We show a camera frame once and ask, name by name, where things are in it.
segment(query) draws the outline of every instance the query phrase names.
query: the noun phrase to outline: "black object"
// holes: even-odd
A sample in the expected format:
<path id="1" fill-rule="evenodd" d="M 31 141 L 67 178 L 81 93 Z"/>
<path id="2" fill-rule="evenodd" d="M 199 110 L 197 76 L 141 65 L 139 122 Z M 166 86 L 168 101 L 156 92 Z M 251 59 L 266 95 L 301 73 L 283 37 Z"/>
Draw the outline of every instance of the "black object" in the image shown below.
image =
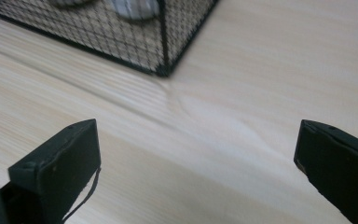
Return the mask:
<path id="1" fill-rule="evenodd" d="M 100 166 L 95 119 L 66 127 L 8 169 L 0 223 L 63 223 L 95 172 L 98 180 Z"/>
<path id="2" fill-rule="evenodd" d="M 302 120 L 295 164 L 352 223 L 358 223 L 358 139 L 330 125 Z"/>
<path id="3" fill-rule="evenodd" d="M 94 0 L 49 0 L 49 2 L 55 6 L 60 8 L 65 7 L 81 7 L 84 4 L 89 3 Z"/>
<path id="4" fill-rule="evenodd" d="M 0 19 L 150 75 L 167 77 L 218 0 L 158 0 L 156 19 L 120 18 L 108 1 L 56 8 L 49 0 L 0 0 Z"/>

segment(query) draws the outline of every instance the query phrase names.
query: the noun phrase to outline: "wood grain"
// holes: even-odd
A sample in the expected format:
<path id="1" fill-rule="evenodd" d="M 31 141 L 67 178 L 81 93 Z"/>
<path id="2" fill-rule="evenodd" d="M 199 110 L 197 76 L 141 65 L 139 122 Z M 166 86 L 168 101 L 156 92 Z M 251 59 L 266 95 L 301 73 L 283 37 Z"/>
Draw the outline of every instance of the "wood grain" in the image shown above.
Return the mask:
<path id="1" fill-rule="evenodd" d="M 170 79 L 0 21 L 0 186 L 90 118 L 101 182 L 68 223 L 349 223 L 292 160 L 302 119 L 358 137 L 358 2 L 222 1 Z"/>

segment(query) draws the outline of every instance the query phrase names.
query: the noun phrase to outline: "black metal bar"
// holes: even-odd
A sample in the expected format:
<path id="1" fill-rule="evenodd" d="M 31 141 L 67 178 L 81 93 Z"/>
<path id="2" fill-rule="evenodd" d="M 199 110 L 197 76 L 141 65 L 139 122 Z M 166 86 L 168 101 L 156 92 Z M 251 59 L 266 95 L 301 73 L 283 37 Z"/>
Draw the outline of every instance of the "black metal bar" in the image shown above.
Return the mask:
<path id="1" fill-rule="evenodd" d="M 178 56 L 172 60 L 172 64 L 171 64 L 171 72 L 173 72 L 176 68 L 176 66 L 179 64 L 179 62 L 181 61 L 181 59 L 183 58 L 183 56 L 185 55 L 185 53 L 187 52 L 188 48 L 190 48 L 190 45 L 193 43 L 194 39 L 197 37 L 197 35 L 200 32 L 201 27 L 204 26 L 206 20 L 208 19 L 208 17 L 211 15 L 211 13 L 213 12 L 213 10 L 215 9 L 215 7 L 217 6 L 217 3 L 219 2 L 219 0 L 214 0 L 211 8 L 208 9 L 206 15 L 204 15 L 204 17 L 202 18 L 202 20 L 200 21 L 200 24 L 196 27 L 194 33 L 191 35 L 191 37 L 187 40 L 185 46 L 182 48 L 181 52 L 178 54 Z"/>
<path id="2" fill-rule="evenodd" d="M 160 75 L 167 77 L 171 72 L 170 67 L 170 57 L 168 55 L 168 38 L 167 38 L 167 24 L 165 21 L 165 0 L 158 1 L 159 6 L 159 22 L 160 22 L 160 31 L 161 31 L 161 45 L 162 45 L 162 54 L 163 54 L 163 65 L 160 69 Z"/>

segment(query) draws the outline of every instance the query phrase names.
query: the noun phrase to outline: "gray object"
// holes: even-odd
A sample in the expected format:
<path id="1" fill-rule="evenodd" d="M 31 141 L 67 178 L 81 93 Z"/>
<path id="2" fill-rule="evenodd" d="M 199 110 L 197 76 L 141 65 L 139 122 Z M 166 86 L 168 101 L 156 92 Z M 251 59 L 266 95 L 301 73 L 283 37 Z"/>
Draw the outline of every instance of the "gray object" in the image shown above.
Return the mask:
<path id="1" fill-rule="evenodd" d="M 159 14 L 157 0 L 107 0 L 122 18 L 132 21 L 149 20 Z"/>

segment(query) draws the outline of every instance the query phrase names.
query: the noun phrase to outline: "wooden floor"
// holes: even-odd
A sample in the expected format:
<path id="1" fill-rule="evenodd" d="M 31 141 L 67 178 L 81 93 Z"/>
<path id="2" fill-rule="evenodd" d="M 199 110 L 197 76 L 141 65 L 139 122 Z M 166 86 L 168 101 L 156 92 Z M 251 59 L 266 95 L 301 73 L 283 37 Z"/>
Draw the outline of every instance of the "wooden floor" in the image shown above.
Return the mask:
<path id="1" fill-rule="evenodd" d="M 0 21 L 0 186 L 83 119 L 103 170 L 68 223 L 349 223 L 293 156 L 302 119 L 358 137 L 358 1 L 223 0 L 169 79 Z"/>

